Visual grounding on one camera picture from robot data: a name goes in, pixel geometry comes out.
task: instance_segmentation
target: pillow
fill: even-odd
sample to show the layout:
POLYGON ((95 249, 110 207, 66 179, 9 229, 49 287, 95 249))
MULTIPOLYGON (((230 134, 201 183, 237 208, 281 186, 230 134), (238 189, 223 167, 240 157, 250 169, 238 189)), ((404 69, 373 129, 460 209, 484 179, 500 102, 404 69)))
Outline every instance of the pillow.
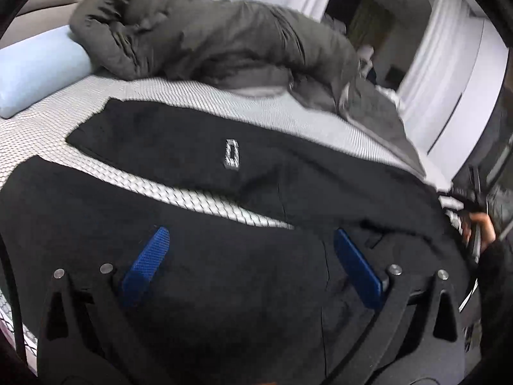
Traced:
POLYGON ((0 117, 9 118, 35 102, 90 75, 96 68, 69 26, 0 49, 0 117))

